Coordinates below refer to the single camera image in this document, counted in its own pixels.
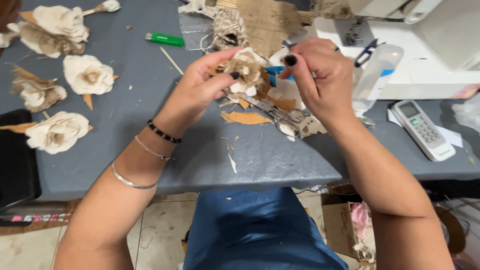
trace hand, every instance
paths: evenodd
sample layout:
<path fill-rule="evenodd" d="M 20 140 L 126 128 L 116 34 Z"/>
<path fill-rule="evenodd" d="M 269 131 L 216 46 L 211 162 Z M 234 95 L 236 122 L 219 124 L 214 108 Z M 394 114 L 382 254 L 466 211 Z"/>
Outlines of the hand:
<path fill-rule="evenodd" d="M 180 138 L 200 120 L 210 102 L 225 96 L 223 89 L 237 82 L 233 78 L 235 74 L 224 73 L 211 77 L 207 70 L 223 60 L 231 59 L 241 49 L 207 54 L 188 65 L 177 87 L 154 119 L 154 124 L 166 134 Z"/>
<path fill-rule="evenodd" d="M 307 108 L 322 123 L 352 116 L 352 60 L 329 39 L 311 37 L 290 48 L 281 79 L 293 76 Z"/>

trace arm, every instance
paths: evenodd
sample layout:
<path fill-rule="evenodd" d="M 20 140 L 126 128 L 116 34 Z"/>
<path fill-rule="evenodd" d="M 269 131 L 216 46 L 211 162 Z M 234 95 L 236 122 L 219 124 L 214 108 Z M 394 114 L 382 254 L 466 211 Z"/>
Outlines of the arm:
<path fill-rule="evenodd" d="M 440 222 L 413 175 L 355 118 L 350 59 L 327 39 L 293 47 L 289 66 L 307 108 L 341 147 L 351 182 L 372 210 L 378 269 L 454 269 Z M 315 72 L 316 78 L 310 75 Z"/>
<path fill-rule="evenodd" d="M 230 59 L 239 49 L 212 53 L 189 65 L 154 125 L 173 138 L 181 138 L 197 122 L 206 106 L 224 96 L 222 89 L 236 81 L 230 74 L 211 79 L 207 69 Z M 149 127 L 138 138 L 151 150 L 170 157 L 175 144 Z M 145 150 L 136 140 L 115 160 L 119 175 L 137 185 L 152 185 L 159 179 L 165 161 Z M 109 166 L 87 192 L 75 211 L 55 258 L 55 270 L 132 270 L 127 234 L 146 208 L 156 185 L 137 189 L 122 183 Z"/>

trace gray tablecloth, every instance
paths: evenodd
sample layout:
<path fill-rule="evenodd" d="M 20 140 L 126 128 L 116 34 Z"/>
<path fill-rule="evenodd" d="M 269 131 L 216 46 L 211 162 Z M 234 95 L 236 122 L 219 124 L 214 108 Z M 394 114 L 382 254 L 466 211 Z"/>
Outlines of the gray tablecloth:
<path fill-rule="evenodd" d="M 145 41 L 144 37 L 147 32 L 180 36 L 176 10 L 181 3 L 173 0 L 120 2 L 123 7 L 118 12 L 85 17 L 85 25 L 91 29 L 85 54 L 94 55 L 111 65 L 114 74 L 120 76 L 110 93 L 93 96 L 93 111 L 66 83 L 62 72 L 64 56 L 38 60 L 37 55 L 33 55 L 19 61 L 30 50 L 16 41 L 1 58 L 2 62 L 14 62 L 41 78 L 57 77 L 59 84 L 67 88 L 69 96 L 46 112 L 50 116 L 61 110 L 81 113 L 94 127 L 66 152 L 50 155 L 37 151 L 43 191 L 40 199 L 82 197 L 146 121 L 158 112 L 180 78 L 159 45 Z M 40 4 L 69 8 L 79 5 L 88 10 L 98 5 L 99 1 L 26 1 L 23 11 L 32 10 Z M 130 31 L 126 29 L 127 25 L 132 26 Z M 163 47 L 183 70 L 201 57 L 200 52 L 187 52 L 184 48 L 167 45 Z M 10 68 L 6 64 L 0 65 L 0 113 L 24 107 L 19 97 L 8 92 L 13 80 Z M 461 101 L 421 101 L 419 104 L 436 125 L 457 129 L 470 134 L 472 141 L 478 140 L 478 133 L 455 122 L 450 110 L 452 102 Z M 371 132 L 415 177 L 473 179 L 480 176 L 480 161 L 467 142 L 465 147 L 469 153 L 456 147 L 454 157 L 444 162 L 429 161 L 403 128 L 386 121 L 388 103 L 379 101 L 365 114 L 377 123 L 376 129 Z M 290 142 L 271 124 L 225 124 L 219 116 L 222 110 L 230 111 L 230 107 L 218 108 L 213 102 L 203 119 L 188 131 L 173 154 L 175 159 L 168 162 L 158 182 L 157 193 L 227 188 L 263 190 L 279 186 L 305 188 L 348 178 L 339 148 L 328 134 Z M 39 122 L 45 118 L 42 113 L 35 113 L 33 119 Z M 233 172 L 227 155 L 226 140 L 221 137 L 228 138 L 234 147 L 232 157 L 237 164 L 237 174 Z M 469 155 L 476 164 L 469 162 Z"/>

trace person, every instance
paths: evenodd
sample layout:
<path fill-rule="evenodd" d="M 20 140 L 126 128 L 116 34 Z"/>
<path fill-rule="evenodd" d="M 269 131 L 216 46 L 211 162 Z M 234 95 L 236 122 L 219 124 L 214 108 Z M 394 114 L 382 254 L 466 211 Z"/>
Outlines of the person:
<path fill-rule="evenodd" d="M 152 124 L 83 198 L 59 244 L 54 270 L 133 269 L 127 234 L 155 194 L 166 163 L 161 157 L 169 157 L 175 148 L 156 132 L 181 138 L 212 100 L 224 96 L 222 90 L 239 74 L 210 78 L 207 69 L 238 50 L 208 54 L 187 67 Z M 351 182 L 372 211 L 377 268 L 453 270 L 440 222 L 424 190 L 353 114 L 352 61 L 328 39 L 310 38 L 290 53 L 280 77 L 294 77 L 305 105 L 343 151 Z M 201 192 L 183 269 L 348 267 L 324 244 L 291 188 L 277 188 Z"/>

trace green lighter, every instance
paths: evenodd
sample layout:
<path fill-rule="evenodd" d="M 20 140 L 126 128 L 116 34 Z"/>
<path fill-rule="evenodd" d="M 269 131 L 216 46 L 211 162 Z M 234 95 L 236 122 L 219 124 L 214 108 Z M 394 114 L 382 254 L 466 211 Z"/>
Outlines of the green lighter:
<path fill-rule="evenodd" d="M 182 47 L 185 42 L 182 37 L 162 34 L 162 33 L 147 33 L 145 40 L 155 43 L 168 44 Z"/>

